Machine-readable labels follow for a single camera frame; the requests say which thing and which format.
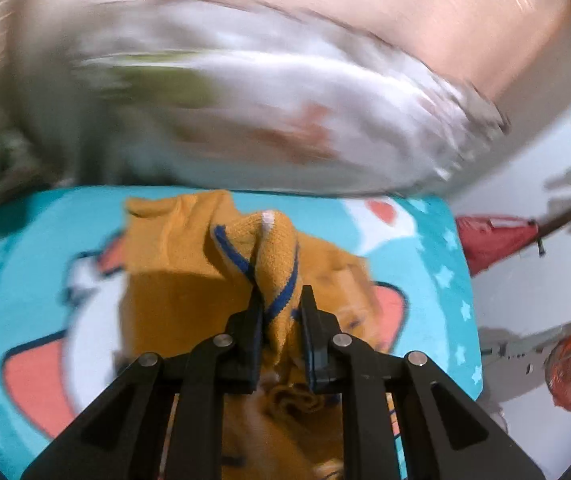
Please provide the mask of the blue star cartoon blanket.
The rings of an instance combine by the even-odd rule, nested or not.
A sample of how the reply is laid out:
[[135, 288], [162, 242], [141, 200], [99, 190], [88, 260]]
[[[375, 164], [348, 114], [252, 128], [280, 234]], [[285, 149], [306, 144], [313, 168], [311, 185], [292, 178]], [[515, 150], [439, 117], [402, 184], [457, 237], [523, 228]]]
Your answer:
[[[19, 478], [110, 384], [121, 348], [116, 243], [130, 196], [171, 188], [72, 188], [0, 207], [0, 479]], [[339, 200], [238, 193], [363, 257], [386, 308], [389, 352], [430, 356], [471, 398], [483, 389], [472, 284], [455, 218], [436, 197]]]

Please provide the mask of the white floral pillow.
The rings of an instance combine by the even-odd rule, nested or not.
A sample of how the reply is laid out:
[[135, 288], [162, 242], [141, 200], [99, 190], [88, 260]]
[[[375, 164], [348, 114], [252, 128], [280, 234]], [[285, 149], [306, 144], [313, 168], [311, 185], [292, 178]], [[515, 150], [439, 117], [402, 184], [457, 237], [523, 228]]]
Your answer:
[[341, 195], [435, 188], [507, 118], [376, 36], [314, 13], [208, 0], [97, 6], [73, 74], [125, 136], [203, 188]]

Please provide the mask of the red cloth item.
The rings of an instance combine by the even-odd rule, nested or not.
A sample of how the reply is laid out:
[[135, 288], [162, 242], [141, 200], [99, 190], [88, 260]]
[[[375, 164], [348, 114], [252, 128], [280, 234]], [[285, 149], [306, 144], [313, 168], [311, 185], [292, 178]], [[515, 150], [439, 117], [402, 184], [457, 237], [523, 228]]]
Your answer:
[[512, 216], [458, 216], [456, 227], [472, 278], [535, 242], [535, 220]]

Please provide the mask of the yellow striped small sweater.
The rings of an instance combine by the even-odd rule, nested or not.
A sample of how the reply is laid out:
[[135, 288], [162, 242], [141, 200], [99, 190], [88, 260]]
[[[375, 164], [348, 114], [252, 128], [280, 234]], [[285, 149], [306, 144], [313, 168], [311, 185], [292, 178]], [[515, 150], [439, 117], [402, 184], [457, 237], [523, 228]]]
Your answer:
[[342, 410], [305, 384], [299, 297], [310, 286], [345, 333], [384, 352], [403, 322], [400, 293], [374, 283], [365, 260], [299, 232], [282, 212], [243, 214], [226, 191], [131, 198], [125, 208], [124, 356], [186, 353], [259, 292], [267, 324], [261, 379], [250, 396], [225, 401], [223, 475], [342, 478]]

